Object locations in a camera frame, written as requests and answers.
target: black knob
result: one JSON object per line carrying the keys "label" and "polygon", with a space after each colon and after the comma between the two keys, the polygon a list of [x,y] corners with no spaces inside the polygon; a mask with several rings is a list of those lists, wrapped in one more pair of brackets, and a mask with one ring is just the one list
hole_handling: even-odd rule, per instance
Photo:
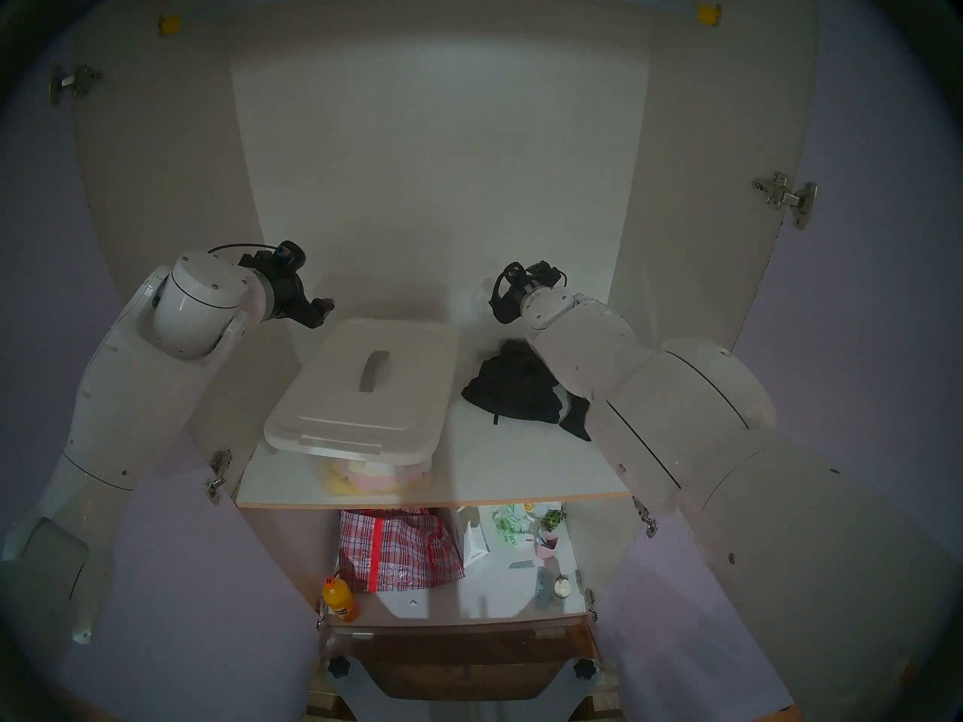
{"label": "black knob", "polygon": [[575,677],[580,681],[591,681],[595,675],[595,663],[583,657],[575,663],[573,670],[575,670]]}
{"label": "black knob", "polygon": [[331,661],[327,664],[327,672],[335,678],[344,678],[348,675],[349,670],[351,670],[351,663],[348,662],[348,658],[344,655],[332,657]]}

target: white robotic arm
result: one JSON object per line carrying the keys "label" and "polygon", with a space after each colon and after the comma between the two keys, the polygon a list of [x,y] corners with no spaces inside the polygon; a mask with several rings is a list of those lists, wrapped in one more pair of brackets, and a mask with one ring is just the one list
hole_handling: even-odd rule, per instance
{"label": "white robotic arm", "polygon": [[780,438],[765,389],[729,351],[643,347],[560,278],[545,262],[509,265],[495,317],[520,318],[559,383],[589,401],[585,429],[626,488],[685,516],[806,718],[877,718],[951,615],[960,565],[857,478]]}
{"label": "white robotic arm", "polygon": [[120,313],[77,390],[64,451],[46,489],[4,543],[5,561],[57,564],[73,638],[91,640],[107,591],[117,522],[145,469],[170,446],[223,361],[245,333],[270,318],[309,327],[330,300],[309,303],[296,275],[304,254],[285,241],[235,266],[186,251],[157,268]]}

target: cabinet shelf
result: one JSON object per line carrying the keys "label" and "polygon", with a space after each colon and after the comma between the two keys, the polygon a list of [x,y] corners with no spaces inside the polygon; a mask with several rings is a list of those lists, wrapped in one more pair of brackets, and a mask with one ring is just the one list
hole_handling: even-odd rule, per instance
{"label": "cabinet shelf", "polygon": [[332,494],[324,465],[319,456],[275,450],[262,439],[235,502],[266,509],[354,509],[629,496],[594,444],[547,423],[502,417],[494,425],[491,414],[459,391],[452,394],[429,483],[398,492]]}

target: plaid bag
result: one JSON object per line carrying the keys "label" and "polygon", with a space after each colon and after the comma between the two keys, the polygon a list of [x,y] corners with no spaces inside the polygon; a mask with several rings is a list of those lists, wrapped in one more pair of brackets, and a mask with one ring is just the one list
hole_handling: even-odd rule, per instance
{"label": "plaid bag", "polygon": [[465,570],[452,536],[428,509],[343,509],[341,579],[351,590],[437,587]]}

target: lower shelf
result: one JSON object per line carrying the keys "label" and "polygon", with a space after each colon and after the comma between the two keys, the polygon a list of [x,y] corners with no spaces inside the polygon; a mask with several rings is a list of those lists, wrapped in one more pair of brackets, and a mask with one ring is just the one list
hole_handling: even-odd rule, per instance
{"label": "lower shelf", "polygon": [[[565,524],[555,529],[559,537],[556,555],[543,561],[535,556],[531,544],[516,547],[504,542],[492,523],[494,510],[478,507],[489,554],[466,567],[463,579],[424,590],[356,593],[361,614],[350,626],[454,626],[584,614],[585,599],[576,580],[578,565]],[[509,569],[513,562],[528,560],[532,567]],[[553,591],[559,575],[566,575],[572,584],[564,599]],[[327,616],[328,621],[340,624],[334,614]]]}

